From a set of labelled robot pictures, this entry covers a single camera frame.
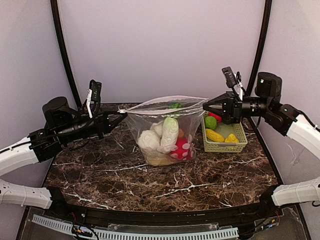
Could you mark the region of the clear zip top bag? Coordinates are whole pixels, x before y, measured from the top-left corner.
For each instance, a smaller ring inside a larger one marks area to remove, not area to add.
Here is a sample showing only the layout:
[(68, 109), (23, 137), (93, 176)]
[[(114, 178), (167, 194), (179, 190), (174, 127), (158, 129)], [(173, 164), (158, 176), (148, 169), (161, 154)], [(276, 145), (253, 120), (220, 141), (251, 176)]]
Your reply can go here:
[(154, 98), (118, 112), (147, 164), (168, 166), (195, 158), (193, 140), (204, 115), (203, 97), (171, 95)]

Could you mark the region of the grey toy mushroom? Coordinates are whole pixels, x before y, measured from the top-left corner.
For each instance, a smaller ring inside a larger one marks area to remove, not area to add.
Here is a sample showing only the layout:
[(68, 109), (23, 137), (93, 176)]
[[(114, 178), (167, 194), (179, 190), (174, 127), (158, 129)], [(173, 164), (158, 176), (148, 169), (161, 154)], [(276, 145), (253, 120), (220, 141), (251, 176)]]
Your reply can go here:
[(157, 150), (163, 135), (163, 121), (153, 123), (149, 130), (143, 130), (137, 140), (141, 149)]

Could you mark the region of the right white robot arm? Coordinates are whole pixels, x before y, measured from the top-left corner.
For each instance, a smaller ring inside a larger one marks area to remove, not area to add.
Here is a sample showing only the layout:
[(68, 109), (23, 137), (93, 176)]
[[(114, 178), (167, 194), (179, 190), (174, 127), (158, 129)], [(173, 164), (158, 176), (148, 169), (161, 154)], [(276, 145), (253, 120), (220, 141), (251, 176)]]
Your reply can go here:
[[(203, 109), (222, 118), (224, 124), (237, 124), (242, 118), (260, 117), (281, 135), (288, 137), (314, 156), (320, 156), (320, 129), (312, 123), (301, 110), (290, 104), (281, 103), (282, 79), (269, 72), (259, 72), (255, 87), (255, 96), (237, 93), (235, 86), (243, 90), (239, 74), (234, 74), (230, 67), (222, 69), (226, 93), (203, 104)], [(319, 202), (320, 179), (271, 186), (260, 196), (260, 203), (271, 207), (287, 204)]]

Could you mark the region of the toy napa cabbage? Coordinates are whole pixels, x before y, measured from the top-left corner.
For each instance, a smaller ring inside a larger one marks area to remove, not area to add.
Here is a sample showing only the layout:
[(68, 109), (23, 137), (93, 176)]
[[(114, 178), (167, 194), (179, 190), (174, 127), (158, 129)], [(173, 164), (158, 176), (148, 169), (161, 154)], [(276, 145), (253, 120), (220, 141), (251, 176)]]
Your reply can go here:
[(145, 152), (144, 157), (146, 163), (154, 167), (168, 166), (176, 163), (173, 158), (160, 152)]

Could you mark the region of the red toy pepper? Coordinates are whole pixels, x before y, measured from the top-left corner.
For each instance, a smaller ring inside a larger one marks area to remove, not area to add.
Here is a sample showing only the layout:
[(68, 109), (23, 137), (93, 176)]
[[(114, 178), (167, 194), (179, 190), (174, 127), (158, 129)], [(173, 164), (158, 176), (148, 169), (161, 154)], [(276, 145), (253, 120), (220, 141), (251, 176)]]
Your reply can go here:
[(170, 157), (177, 161), (191, 160), (195, 156), (195, 150), (187, 138), (178, 138), (175, 143), (176, 149), (170, 152)]

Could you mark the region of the white toy radish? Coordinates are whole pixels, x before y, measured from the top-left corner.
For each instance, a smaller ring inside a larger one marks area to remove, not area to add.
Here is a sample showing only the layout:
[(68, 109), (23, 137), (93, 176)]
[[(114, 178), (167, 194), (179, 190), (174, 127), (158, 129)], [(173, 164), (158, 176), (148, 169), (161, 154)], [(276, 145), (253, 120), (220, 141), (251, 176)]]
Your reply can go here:
[(157, 149), (162, 154), (168, 154), (173, 151), (179, 134), (179, 123), (177, 118), (178, 114), (169, 112), (160, 114), (163, 117), (163, 128), (162, 128), (162, 138), (160, 141), (160, 147)]

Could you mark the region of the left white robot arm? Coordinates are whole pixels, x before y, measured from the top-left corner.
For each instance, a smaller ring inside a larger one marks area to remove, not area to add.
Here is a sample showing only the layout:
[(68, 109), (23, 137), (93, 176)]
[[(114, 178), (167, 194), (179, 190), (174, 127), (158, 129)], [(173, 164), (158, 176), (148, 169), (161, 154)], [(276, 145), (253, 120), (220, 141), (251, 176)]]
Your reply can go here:
[[(69, 107), (66, 97), (59, 96), (42, 107), (46, 120), (44, 128), (0, 151), (0, 174), (5, 175), (24, 166), (54, 159), (69, 143), (95, 135), (102, 139), (109, 134), (127, 114), (123, 111), (100, 109), (101, 102), (87, 104), (88, 113)], [(15, 204), (42, 209), (52, 209), (65, 204), (57, 187), (30, 187), (0, 181), (1, 204)]]

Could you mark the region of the brown toy potato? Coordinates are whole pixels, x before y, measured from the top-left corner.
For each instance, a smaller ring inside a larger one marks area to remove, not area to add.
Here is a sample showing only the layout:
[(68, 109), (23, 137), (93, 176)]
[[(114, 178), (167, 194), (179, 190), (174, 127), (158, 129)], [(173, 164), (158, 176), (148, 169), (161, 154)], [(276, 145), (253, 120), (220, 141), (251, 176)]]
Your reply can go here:
[(181, 128), (179, 128), (178, 138), (179, 138), (179, 139), (184, 139), (185, 137), (186, 137), (185, 132), (184, 132)]

